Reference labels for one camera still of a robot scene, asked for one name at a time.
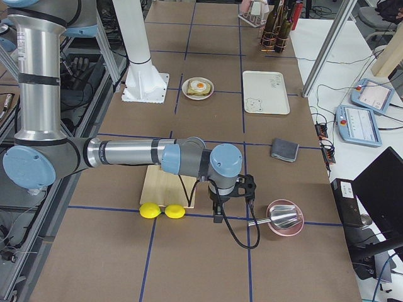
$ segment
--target white pole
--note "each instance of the white pole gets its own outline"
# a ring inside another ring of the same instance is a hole
[[[342,32],[346,21],[351,14],[357,0],[344,0],[341,3],[339,13],[336,15],[336,18],[333,21],[332,27],[329,30],[329,33],[326,36],[325,42],[322,45],[322,48],[316,58],[315,64],[310,71],[307,82],[305,83],[304,89],[302,90],[302,97],[307,98],[315,86],[317,78],[320,76],[323,66],[326,63],[332,48]]]
[[[113,0],[130,67],[124,101],[163,103],[169,74],[160,74],[151,62],[140,0]]]

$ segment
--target red bottle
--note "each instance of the red bottle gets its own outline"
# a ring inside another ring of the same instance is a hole
[[[298,19],[301,17],[303,6],[304,6],[303,1],[297,1],[295,3],[295,11],[292,16],[293,25],[291,30],[294,30],[297,27]]]

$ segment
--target pink plate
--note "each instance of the pink plate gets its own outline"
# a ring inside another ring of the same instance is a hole
[[[270,209],[271,209],[273,206],[279,205],[279,204],[291,204],[291,205],[295,206],[295,208],[297,209],[298,216],[299,216],[299,218],[301,219],[301,222],[300,222],[299,224],[294,225],[293,227],[287,228],[287,229],[285,229],[285,230],[278,229],[278,228],[276,228],[275,226],[271,225],[271,223],[269,222],[268,225],[269,225],[269,227],[270,227],[270,230],[272,230],[273,232],[275,232],[277,235],[280,235],[280,236],[294,236],[294,235],[298,234],[299,232],[301,232],[302,228],[304,227],[304,221],[305,221],[305,220],[304,220],[304,216],[303,216],[303,214],[302,214],[301,209],[300,209],[295,203],[293,203],[293,202],[291,202],[291,201],[289,201],[289,200],[286,200],[286,199],[277,199],[277,200],[274,200],[274,201],[273,201],[271,204],[269,204],[269,206],[267,207],[267,210],[266,210],[266,217],[269,216]]]

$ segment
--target lemon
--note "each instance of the lemon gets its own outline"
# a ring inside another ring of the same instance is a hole
[[[144,203],[140,207],[140,215],[144,218],[155,218],[161,214],[161,209],[155,203]]]
[[[182,218],[184,216],[184,208],[180,204],[170,204],[165,209],[165,215],[174,219]]]

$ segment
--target computer monitor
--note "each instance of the computer monitor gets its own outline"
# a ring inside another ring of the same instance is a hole
[[[382,152],[352,183],[353,191],[403,260],[403,159],[392,147]],[[383,244],[383,249],[390,248]]]

